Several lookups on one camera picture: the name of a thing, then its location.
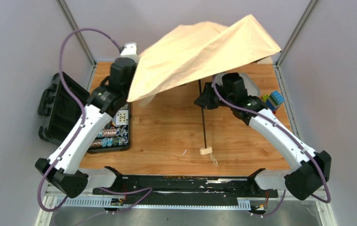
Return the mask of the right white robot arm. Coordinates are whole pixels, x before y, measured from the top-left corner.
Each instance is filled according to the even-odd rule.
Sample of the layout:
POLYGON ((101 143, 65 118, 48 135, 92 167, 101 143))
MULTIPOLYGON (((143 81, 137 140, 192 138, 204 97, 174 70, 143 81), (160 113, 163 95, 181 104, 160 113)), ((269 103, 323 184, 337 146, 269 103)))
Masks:
POLYGON ((227 107, 245 125, 272 144, 290 166, 290 170, 263 169, 254 181, 261 190, 285 190, 298 200, 310 196, 331 202, 327 186, 332 158, 326 151, 317 152, 296 137, 280 122, 260 98, 260 90, 244 73, 220 73, 211 82, 199 84, 194 104, 202 110, 227 107))

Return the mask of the beige folding umbrella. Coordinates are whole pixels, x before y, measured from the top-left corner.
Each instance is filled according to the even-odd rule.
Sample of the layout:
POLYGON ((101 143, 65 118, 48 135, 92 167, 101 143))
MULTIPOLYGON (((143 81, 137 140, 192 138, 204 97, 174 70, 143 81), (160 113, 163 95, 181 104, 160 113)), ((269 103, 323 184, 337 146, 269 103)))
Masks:
POLYGON ((139 55, 127 101, 146 106, 164 91, 199 82, 280 51, 253 15, 227 27, 180 25, 139 55))

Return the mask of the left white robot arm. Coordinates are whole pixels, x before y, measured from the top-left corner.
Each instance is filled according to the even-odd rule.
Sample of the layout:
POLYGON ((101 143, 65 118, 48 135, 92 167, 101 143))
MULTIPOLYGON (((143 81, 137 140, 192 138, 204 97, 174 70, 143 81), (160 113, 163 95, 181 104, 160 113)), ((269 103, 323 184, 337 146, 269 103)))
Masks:
POLYGON ((53 186, 69 198, 84 190, 112 187, 120 176, 114 168, 80 168, 80 162, 95 140, 98 132, 112 120, 126 104, 137 62, 120 57, 111 64, 108 83, 93 90, 81 115, 62 144, 47 159, 39 158, 35 168, 53 186))

